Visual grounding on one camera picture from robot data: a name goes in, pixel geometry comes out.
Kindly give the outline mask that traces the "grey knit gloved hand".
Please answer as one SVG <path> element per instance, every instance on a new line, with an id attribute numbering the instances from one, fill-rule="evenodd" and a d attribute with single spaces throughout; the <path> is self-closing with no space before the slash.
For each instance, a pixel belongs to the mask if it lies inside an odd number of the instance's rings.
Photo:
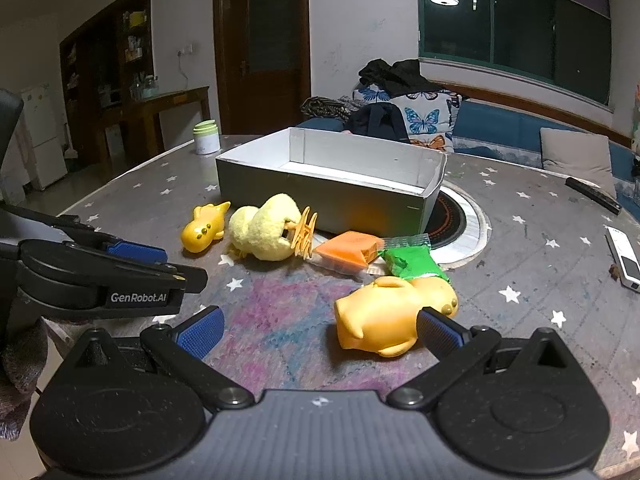
<path id="1" fill-rule="evenodd" d="M 42 321 L 9 332 L 1 341 L 0 434 L 16 440 L 23 429 L 48 358 L 47 332 Z"/>

